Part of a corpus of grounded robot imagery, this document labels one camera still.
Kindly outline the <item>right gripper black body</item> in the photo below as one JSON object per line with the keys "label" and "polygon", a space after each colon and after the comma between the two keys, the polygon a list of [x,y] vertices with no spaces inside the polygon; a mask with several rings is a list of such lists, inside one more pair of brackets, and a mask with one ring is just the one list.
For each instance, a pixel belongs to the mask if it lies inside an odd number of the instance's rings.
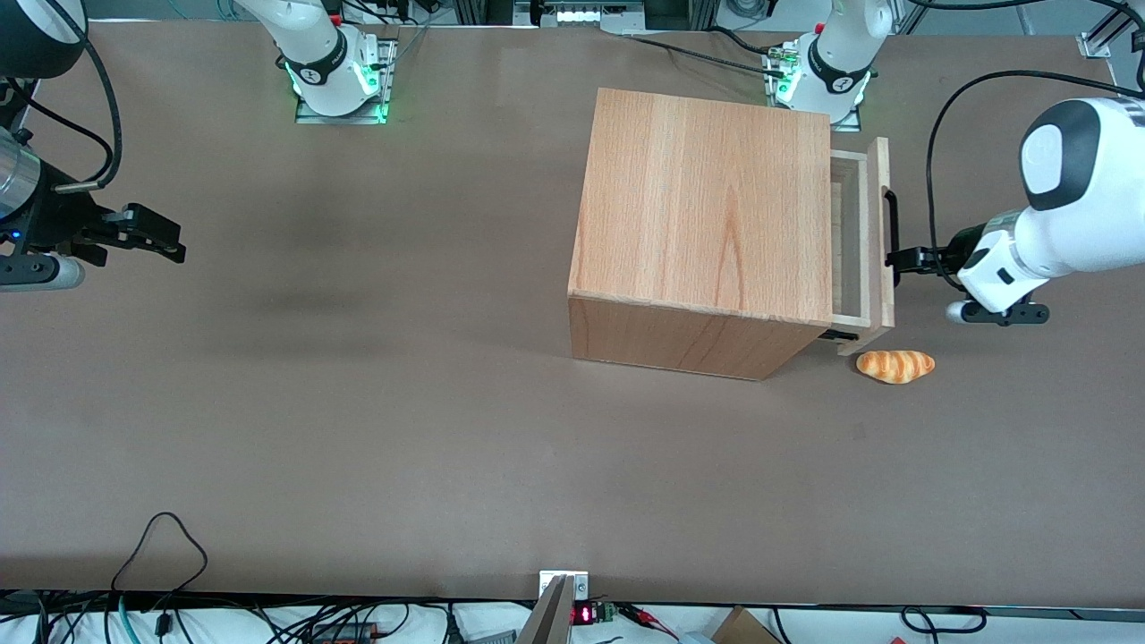
{"label": "right gripper black body", "polygon": [[3,243],[13,245],[3,269],[46,269],[40,256],[52,252],[103,267],[106,248],[120,245],[117,225],[106,221],[111,213],[87,193],[58,194],[48,183],[3,187]]}

